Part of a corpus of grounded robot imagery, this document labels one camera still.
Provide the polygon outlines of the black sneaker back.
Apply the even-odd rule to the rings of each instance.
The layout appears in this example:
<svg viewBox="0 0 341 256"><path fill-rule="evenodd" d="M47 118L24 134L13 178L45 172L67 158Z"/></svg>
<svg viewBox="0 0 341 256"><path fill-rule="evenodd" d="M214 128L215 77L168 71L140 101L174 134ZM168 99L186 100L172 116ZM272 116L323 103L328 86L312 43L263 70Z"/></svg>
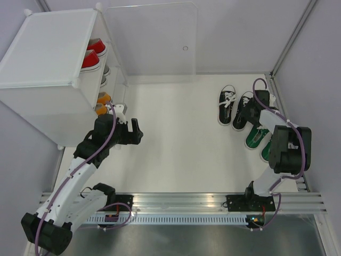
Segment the black sneaker back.
<svg viewBox="0 0 341 256"><path fill-rule="evenodd" d="M232 122L232 128L236 131L242 131L247 123L247 120L241 115L241 112L247 103L253 98L251 91L245 92L239 99L236 116Z"/></svg>

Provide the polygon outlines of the orange sneaker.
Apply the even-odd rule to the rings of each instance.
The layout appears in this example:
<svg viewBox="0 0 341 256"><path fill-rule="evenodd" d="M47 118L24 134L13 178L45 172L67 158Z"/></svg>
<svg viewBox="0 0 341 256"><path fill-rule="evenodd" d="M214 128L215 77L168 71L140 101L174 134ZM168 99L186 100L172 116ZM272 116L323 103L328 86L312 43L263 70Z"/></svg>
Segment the orange sneaker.
<svg viewBox="0 0 341 256"><path fill-rule="evenodd" d="M98 94L97 103L101 103L103 105L106 105L107 102L111 102L111 96L106 92L100 92Z"/></svg>
<svg viewBox="0 0 341 256"><path fill-rule="evenodd" d="M106 105L104 105L102 103L97 103L94 110L98 116L108 113L108 109L107 109Z"/></svg>

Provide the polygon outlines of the grey sneaker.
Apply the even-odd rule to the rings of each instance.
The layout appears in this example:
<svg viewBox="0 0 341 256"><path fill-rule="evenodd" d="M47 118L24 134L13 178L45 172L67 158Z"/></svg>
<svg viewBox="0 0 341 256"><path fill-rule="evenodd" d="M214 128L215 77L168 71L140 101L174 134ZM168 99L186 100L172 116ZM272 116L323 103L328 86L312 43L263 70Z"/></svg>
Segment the grey sneaker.
<svg viewBox="0 0 341 256"><path fill-rule="evenodd" d="M108 76L108 75L110 75L110 72L111 72L110 67L107 64L105 64L104 70L103 70L103 75Z"/></svg>
<svg viewBox="0 0 341 256"><path fill-rule="evenodd" d="M106 84L107 84L107 78L106 78L106 76L103 75L102 79L101 79L100 87L106 86Z"/></svg>

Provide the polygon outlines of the red sneaker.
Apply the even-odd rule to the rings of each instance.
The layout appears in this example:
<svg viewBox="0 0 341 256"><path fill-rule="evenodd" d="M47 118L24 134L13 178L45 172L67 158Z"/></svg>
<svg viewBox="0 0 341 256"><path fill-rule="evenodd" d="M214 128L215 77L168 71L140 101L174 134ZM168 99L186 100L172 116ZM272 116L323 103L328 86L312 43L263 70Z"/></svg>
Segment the red sneaker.
<svg viewBox="0 0 341 256"><path fill-rule="evenodd" d="M107 47L100 38L91 38L87 50L93 50L98 57L101 57L106 54Z"/></svg>
<svg viewBox="0 0 341 256"><path fill-rule="evenodd" d="M100 59L94 50L87 50L84 56L81 72L95 71L100 67Z"/></svg>

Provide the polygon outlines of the transparent cabinet door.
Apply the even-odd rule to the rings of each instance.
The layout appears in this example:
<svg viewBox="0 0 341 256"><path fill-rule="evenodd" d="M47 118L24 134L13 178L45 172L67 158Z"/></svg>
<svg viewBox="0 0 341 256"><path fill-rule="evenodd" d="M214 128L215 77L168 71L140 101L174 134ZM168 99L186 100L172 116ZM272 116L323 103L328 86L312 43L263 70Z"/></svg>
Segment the transparent cabinet door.
<svg viewBox="0 0 341 256"><path fill-rule="evenodd" d="M129 84L194 79L198 8L193 3L109 7L104 16Z"/></svg>

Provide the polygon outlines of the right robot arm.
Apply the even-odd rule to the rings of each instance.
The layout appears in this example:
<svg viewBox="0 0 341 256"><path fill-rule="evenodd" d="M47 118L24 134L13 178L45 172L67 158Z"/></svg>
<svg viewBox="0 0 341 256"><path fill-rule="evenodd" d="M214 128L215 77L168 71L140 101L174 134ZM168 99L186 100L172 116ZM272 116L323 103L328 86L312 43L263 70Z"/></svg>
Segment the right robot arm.
<svg viewBox="0 0 341 256"><path fill-rule="evenodd" d="M268 148L268 167L259 178L252 181L242 197L248 211L274 211L273 192L285 179L298 179L311 164L312 131L298 126L270 107L270 93L255 90L241 116L253 124L254 135L246 140L255 144L261 132L271 134Z"/></svg>

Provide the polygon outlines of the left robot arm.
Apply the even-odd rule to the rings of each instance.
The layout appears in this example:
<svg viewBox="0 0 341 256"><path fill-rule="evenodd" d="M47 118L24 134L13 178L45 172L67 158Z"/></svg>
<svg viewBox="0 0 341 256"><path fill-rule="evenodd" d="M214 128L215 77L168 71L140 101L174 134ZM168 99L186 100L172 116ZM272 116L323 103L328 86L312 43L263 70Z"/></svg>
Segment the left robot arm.
<svg viewBox="0 0 341 256"><path fill-rule="evenodd" d="M95 212L111 211L116 206L115 188L103 183L95 185L90 194L78 203L88 179L98 170L116 145L138 145L143 137L138 120L121 121L115 114L100 115L84 140L76 147L64 177L49 198L35 213L26 213L21 225L36 255L43 249L55 255L63 253L74 232Z"/></svg>

